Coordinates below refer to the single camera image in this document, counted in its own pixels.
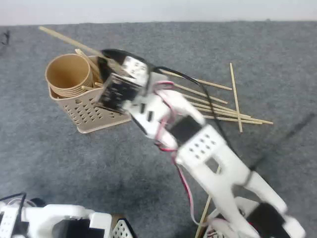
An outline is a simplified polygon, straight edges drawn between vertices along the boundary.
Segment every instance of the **paper cup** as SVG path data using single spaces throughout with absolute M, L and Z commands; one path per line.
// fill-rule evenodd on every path
M 54 58 L 47 66 L 45 78 L 51 89 L 62 97 L 74 97 L 93 86 L 93 76 L 88 62 L 79 55 L 66 54 Z

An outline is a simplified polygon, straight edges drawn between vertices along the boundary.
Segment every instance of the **robotic arm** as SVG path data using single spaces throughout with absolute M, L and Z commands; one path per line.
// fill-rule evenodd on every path
M 97 98 L 97 106 L 128 112 L 148 138 L 154 139 L 164 151 L 173 151 L 175 162 L 213 198 L 216 210 L 210 215 L 209 223 L 215 229 L 229 238 L 305 236 L 297 220 L 286 215 L 287 206 L 282 198 L 258 173 L 249 170 L 218 132 L 206 124 L 200 112 L 180 93 L 156 88 L 168 82 L 167 76 L 155 72 L 148 75 L 145 69 L 149 64 L 133 55 L 121 57 L 121 63 L 130 77 L 113 72 L 105 81 L 105 92 Z M 152 79 L 150 86 L 145 84 L 148 76 Z M 219 164 L 220 173 L 208 167 L 208 160 Z M 261 203 L 255 206 L 252 201 L 235 199 L 233 185 L 252 191 Z M 248 213 L 243 216 L 241 210 Z
M 176 163 L 182 165 L 212 196 L 218 213 L 224 218 L 211 219 L 210 223 L 213 227 L 220 229 L 229 238 L 260 237 L 258 231 L 240 213 L 240 210 L 245 210 L 245 207 L 241 203 L 239 206 L 232 193 L 233 185 L 244 184 L 252 173 L 245 188 L 254 192 L 262 202 L 270 204 L 284 218 L 285 223 L 282 225 L 288 234 L 284 237 L 303 238 L 305 236 L 300 224 L 295 219 L 285 215 L 287 206 L 281 197 L 258 173 L 248 169 L 227 146 L 218 132 L 211 125 L 206 124 L 200 112 L 176 91 L 161 90 L 159 94 L 164 95 L 164 100 L 168 101 L 181 117 L 172 128 L 164 129 L 159 142 L 170 149 L 176 149 L 177 144 L 181 142 L 177 150 Z M 160 121 L 169 117 L 171 111 L 162 101 L 161 96 L 154 93 L 139 99 L 140 103 L 136 102 L 128 111 L 147 137 L 154 139 Z M 188 137 L 188 135 L 191 137 L 185 140 L 182 138 L 182 136 Z M 208 160 L 216 160 L 221 168 L 219 174 L 214 173 L 207 166 Z

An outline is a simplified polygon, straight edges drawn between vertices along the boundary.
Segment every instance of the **cable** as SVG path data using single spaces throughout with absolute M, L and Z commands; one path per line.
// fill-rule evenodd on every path
M 24 230 L 24 228 L 22 227 L 22 208 L 23 208 L 23 204 L 24 204 L 24 201 L 25 201 L 25 198 L 26 198 L 26 193 L 25 192 L 21 192 L 21 193 L 16 193 L 16 194 L 13 194 L 13 195 L 10 195 L 10 196 L 7 196 L 7 197 L 3 197 L 3 198 L 0 198 L 0 201 L 4 201 L 4 200 L 8 200 L 10 198 L 14 198 L 14 197 L 18 197 L 18 196 L 22 196 L 21 198 L 21 202 L 19 204 L 19 209 L 18 209 L 18 215 L 17 215 L 17 225 L 18 225 L 18 228 L 20 230 L 20 232 L 25 236 L 25 238 L 28 238 L 28 235 L 27 235 L 27 231 Z
M 176 163 L 175 159 L 176 159 L 176 153 L 173 153 L 173 154 L 172 154 L 172 162 L 173 162 L 173 164 L 174 164 L 174 165 L 176 166 L 176 168 L 177 168 L 178 175 L 179 175 L 179 177 L 180 177 L 180 179 L 181 179 L 181 182 L 182 182 L 182 184 L 184 185 L 185 191 L 186 191 L 186 193 L 187 193 L 188 201 L 189 201 L 189 205 L 190 205 L 190 216 L 191 216 L 193 222 L 194 222 L 197 226 L 206 227 L 206 226 L 208 226 L 208 222 L 199 223 L 199 222 L 197 222 L 196 219 L 195 219 L 193 195 L 192 195 L 192 192 L 191 192 L 191 190 L 190 190 L 189 184 L 187 183 L 187 181 L 186 181 L 186 179 L 185 179 L 185 176 L 184 176 L 184 174 L 183 174 L 183 171 L 182 171 L 182 169 L 179 167 L 179 165 Z
M 261 163 L 263 163 L 263 161 L 269 158 L 270 154 L 275 153 L 277 149 L 283 145 L 283 143 L 285 143 L 286 141 L 294 137 L 294 135 L 299 133 L 305 126 L 311 123 L 315 117 L 315 113 L 309 113 L 308 115 L 306 115 L 304 119 L 302 119 L 299 123 L 295 124 L 290 131 L 288 131 L 283 137 L 281 137 L 277 142 L 275 142 L 273 147 L 269 151 L 264 153 L 253 165 L 249 166 L 250 172 L 242 186 L 246 186 L 250 182 L 253 172 Z
M 220 121 L 217 119 L 217 115 L 214 112 L 212 101 L 211 101 L 211 98 L 209 96 L 209 93 L 208 93 L 207 89 L 200 82 L 198 82 L 197 80 L 195 80 L 195 79 L 193 79 L 193 78 L 191 78 L 191 77 L 189 77 L 189 76 L 187 76 L 187 75 L 185 75 L 185 74 L 183 74 L 181 72 L 178 72 L 176 70 L 173 70 L 173 69 L 170 69 L 170 68 L 167 68 L 167 67 L 164 67 L 164 66 L 156 66 L 156 67 L 154 67 L 153 68 L 153 72 L 157 72 L 157 73 L 161 73 L 162 74 L 162 72 L 159 71 L 159 69 L 162 69 L 162 70 L 165 70 L 165 71 L 169 71 L 169 72 L 174 73 L 174 74 L 178 74 L 179 76 L 181 76 L 181 77 L 183 77 L 183 78 L 185 78 L 185 79 L 187 79 L 187 80 L 189 80 L 189 81 L 191 81 L 191 82 L 193 82 L 196 85 L 201 87 L 201 89 L 203 90 L 203 92 L 207 96 L 207 100 L 208 100 L 209 105 L 210 105 L 212 116 L 214 116 L 214 122 L 216 123 L 216 126 L 217 126 L 220 134 L 222 135 L 223 139 L 227 142 L 229 148 L 237 155 L 237 153 L 233 149 L 232 144 L 230 143 L 226 133 L 224 132 L 223 128 L 221 127 Z

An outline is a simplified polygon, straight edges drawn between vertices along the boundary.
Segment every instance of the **white plastic bracket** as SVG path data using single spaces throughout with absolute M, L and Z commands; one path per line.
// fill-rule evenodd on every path
M 195 143 L 199 142 L 203 137 L 207 138 L 207 136 L 209 136 L 208 143 L 213 141 L 215 144 L 207 154 L 201 153 L 202 157 L 197 158 L 197 154 L 193 153 L 194 151 L 191 153 L 190 149 L 198 149 L 202 145 L 206 146 L 202 143 L 196 146 Z M 214 158 L 220 165 L 219 174 L 215 174 L 205 164 L 210 158 Z M 194 138 L 179 149 L 176 162 L 182 164 L 204 190 L 212 196 L 216 208 L 233 227 L 242 234 L 259 238 L 257 231 L 240 214 L 232 193 L 233 185 L 244 184 L 250 170 L 231 151 L 211 125 L 206 125 Z M 245 188 L 254 192 L 262 201 L 273 205 L 280 213 L 286 212 L 285 202 L 257 173 L 253 172 L 253 176 Z
M 15 206 L 5 207 L 3 218 L 0 223 L 0 238 L 11 238 L 18 210 L 19 208 Z

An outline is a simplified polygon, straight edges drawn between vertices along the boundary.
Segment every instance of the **white wall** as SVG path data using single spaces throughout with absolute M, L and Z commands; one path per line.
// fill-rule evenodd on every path
M 0 25 L 317 20 L 317 0 L 0 0 Z

